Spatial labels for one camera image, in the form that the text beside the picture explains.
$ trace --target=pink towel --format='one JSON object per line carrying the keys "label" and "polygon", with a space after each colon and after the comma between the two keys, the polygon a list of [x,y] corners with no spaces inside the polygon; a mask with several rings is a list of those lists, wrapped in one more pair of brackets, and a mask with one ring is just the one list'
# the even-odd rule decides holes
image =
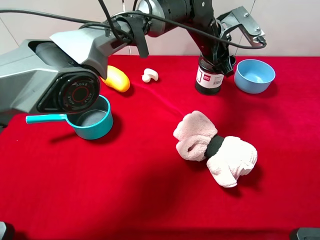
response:
{"label": "pink towel", "polygon": [[176,149],[183,159],[202,161],[208,157],[206,165],[216,182],[225,188],[235,187],[239,176],[249,174],[254,168],[258,153],[250,143],[227,136],[216,154],[205,156],[217,133],[215,125],[203,113],[193,111],[178,124],[173,136],[179,140]]}

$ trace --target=white wall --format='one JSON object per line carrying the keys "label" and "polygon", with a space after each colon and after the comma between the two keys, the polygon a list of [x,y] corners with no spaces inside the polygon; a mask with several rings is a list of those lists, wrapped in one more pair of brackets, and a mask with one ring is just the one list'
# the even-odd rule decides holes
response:
{"label": "white wall", "polygon": [[[134,0],[125,0],[127,10]],[[121,0],[104,0],[111,14],[122,11]],[[237,51],[238,55],[320,56],[320,0],[213,0],[215,16],[243,5],[266,33],[268,46],[262,50]],[[0,8],[23,8],[103,21],[97,0],[0,0]],[[55,32],[74,30],[78,23],[41,16],[3,13],[0,15],[0,54],[12,50],[24,39],[47,39]],[[239,43],[240,31],[232,33]],[[158,38],[147,37],[152,55],[198,55],[199,50],[189,34],[177,28]],[[243,37],[241,44],[246,45]],[[118,54],[128,54],[128,48]],[[132,53],[138,54],[132,47]]]}

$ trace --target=yellow toy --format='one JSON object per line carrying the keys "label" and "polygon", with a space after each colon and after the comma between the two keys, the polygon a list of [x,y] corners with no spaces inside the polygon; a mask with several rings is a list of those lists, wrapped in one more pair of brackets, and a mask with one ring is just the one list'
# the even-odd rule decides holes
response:
{"label": "yellow toy", "polygon": [[127,75],[114,66],[108,66],[107,78],[101,80],[109,87],[117,90],[120,93],[124,93],[130,88],[130,80]]}

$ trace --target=gray robot arm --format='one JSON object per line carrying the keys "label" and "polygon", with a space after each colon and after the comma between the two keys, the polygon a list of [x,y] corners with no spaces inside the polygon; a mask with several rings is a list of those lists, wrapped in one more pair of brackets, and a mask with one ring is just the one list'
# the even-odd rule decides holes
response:
{"label": "gray robot arm", "polygon": [[[226,41],[231,40],[231,31],[240,28],[251,45],[264,44],[263,31],[243,7],[215,19],[211,0],[149,3],[153,16]],[[137,11],[112,18],[117,29],[131,35],[134,42],[121,41],[104,27],[91,26],[55,33],[50,40],[28,39],[19,48],[0,55],[0,132],[18,113],[77,113],[89,108],[99,95],[100,77],[107,77],[108,56],[127,45],[143,50],[146,46],[141,32],[143,36],[158,37],[176,27],[143,15],[150,14],[149,9],[147,1],[141,0]],[[209,63],[226,75],[233,73],[226,42],[189,33]]]}

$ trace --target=red tablecloth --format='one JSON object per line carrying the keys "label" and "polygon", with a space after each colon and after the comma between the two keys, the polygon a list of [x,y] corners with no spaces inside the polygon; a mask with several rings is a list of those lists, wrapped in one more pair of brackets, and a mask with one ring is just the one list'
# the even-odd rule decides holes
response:
{"label": "red tablecloth", "polygon": [[[267,91],[243,93],[231,77],[205,96],[195,56],[112,56],[132,86],[102,85],[114,127],[94,141],[67,123],[16,116],[0,135],[0,221],[31,240],[282,240],[320,227],[320,58],[258,59],[276,71]],[[145,68],[160,80],[142,82]],[[205,161],[178,155],[173,131],[194,110],[257,148],[238,187],[221,188]]]}

